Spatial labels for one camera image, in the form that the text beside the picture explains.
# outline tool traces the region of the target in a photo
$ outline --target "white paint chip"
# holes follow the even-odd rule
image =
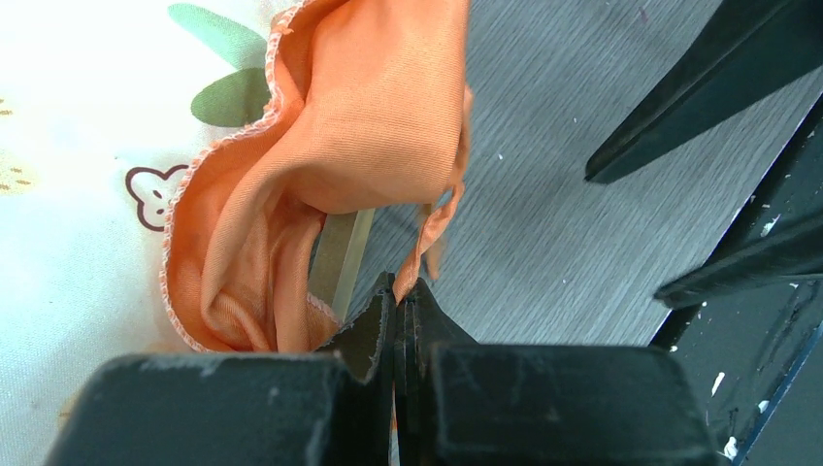
[[[726,445],[723,447],[723,451],[719,451],[719,453],[729,459],[735,459],[738,455],[738,439],[729,437],[729,441],[726,442]]]
[[[711,387],[711,396],[714,396],[714,393],[717,393],[717,388],[720,387],[720,384],[723,383],[723,379],[726,377],[725,372],[721,372],[717,374],[717,377],[714,379],[714,385]]]
[[[763,231],[760,232],[760,237],[765,238],[766,235],[768,235],[772,231],[772,228],[774,228],[778,220],[780,220],[780,215],[776,216],[775,218],[772,218],[772,221],[763,225]]]

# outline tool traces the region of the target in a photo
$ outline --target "orange cloth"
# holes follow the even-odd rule
[[[464,191],[469,0],[310,0],[273,20],[263,118],[193,160],[166,216],[161,287],[195,350],[310,351],[339,328],[307,291],[327,214],[450,199],[421,226],[398,299]]]

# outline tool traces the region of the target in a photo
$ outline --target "leaf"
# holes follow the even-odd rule
[[[227,17],[187,3],[171,5],[169,17],[238,70],[266,61],[266,39]]]
[[[240,70],[209,84],[191,101],[191,114],[204,123],[241,127],[263,117],[271,94],[262,68]]]

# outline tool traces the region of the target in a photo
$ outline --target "dark floor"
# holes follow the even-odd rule
[[[444,310],[486,342],[646,344],[653,289],[705,260],[823,86],[815,72],[619,183],[586,158],[688,48],[717,0],[474,2],[468,191],[447,232]],[[355,305],[413,244],[379,211]]]

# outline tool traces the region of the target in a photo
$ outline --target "orange fabric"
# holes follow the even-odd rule
[[[314,350],[340,325],[307,291],[325,216],[450,190],[397,274],[411,290],[464,191],[468,3],[313,0],[273,20],[266,114],[191,163],[166,219],[161,287],[190,346]]]

